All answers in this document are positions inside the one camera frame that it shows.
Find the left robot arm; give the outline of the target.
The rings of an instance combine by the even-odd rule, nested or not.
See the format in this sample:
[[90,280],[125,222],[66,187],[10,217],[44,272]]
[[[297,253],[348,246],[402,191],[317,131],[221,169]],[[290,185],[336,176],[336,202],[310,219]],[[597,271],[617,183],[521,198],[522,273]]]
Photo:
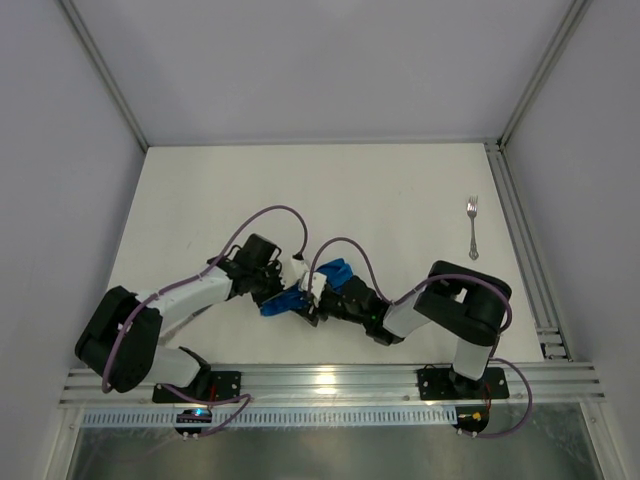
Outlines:
[[126,393],[143,382],[164,384],[204,399],[213,383],[209,364],[164,337],[195,313],[249,294],[257,305],[282,290],[281,249],[252,234],[230,255],[212,258],[203,271],[156,292],[108,290],[75,345],[76,357],[97,373],[106,390]]

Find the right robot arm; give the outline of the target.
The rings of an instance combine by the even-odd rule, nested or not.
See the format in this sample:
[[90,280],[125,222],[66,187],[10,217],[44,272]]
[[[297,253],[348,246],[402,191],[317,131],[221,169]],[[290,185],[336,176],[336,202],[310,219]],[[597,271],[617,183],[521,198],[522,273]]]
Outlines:
[[457,337],[454,360],[441,375],[444,392],[471,399],[490,391],[485,372],[512,318],[511,295],[511,287],[496,277],[440,260],[431,267],[426,284],[394,304],[352,276],[339,287],[325,284],[317,301],[305,298],[294,312],[312,326],[328,318],[360,325],[384,346],[399,344],[435,323]]

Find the blue cloth napkin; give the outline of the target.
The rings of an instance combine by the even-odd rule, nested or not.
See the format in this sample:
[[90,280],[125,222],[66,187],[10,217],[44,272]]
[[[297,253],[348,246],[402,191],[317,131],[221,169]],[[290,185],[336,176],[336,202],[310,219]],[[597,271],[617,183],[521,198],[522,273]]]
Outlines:
[[[326,285],[336,293],[341,293],[344,284],[354,276],[351,266],[343,258],[319,266],[316,273],[325,275]],[[263,317],[272,317],[288,311],[301,310],[307,305],[307,297],[293,286],[266,301],[260,307],[260,314]]]

